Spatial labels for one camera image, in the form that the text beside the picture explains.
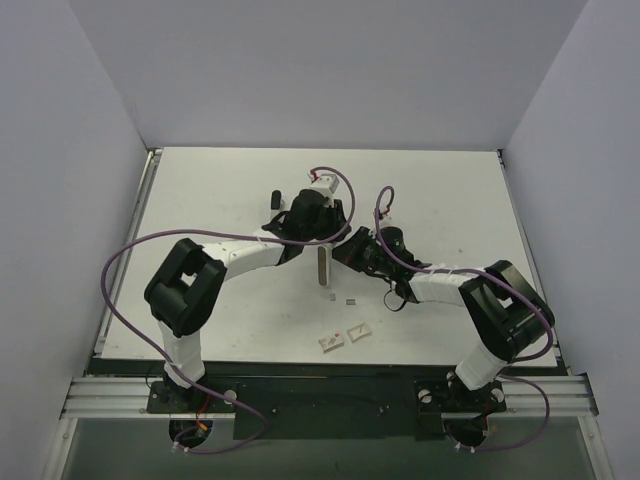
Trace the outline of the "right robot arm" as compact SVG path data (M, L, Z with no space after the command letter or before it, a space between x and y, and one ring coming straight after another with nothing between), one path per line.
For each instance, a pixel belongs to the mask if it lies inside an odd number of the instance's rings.
M333 249L332 258L385 281L404 305L440 303L467 310L479 343L446 386L449 402L459 409L477 403L505 367L539 358L553 344L553 313L509 261L484 269L423 263L406 248L398 227L378 232L361 227Z

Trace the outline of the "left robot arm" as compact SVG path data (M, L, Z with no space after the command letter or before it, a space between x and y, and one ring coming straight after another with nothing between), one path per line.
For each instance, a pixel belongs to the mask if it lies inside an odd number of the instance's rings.
M204 403L200 330L223 284L259 268L283 265L311 242L343 240L352 218L341 200L309 188L245 239L205 245L189 238L176 242L144 291L168 355L163 383L175 405L192 412Z

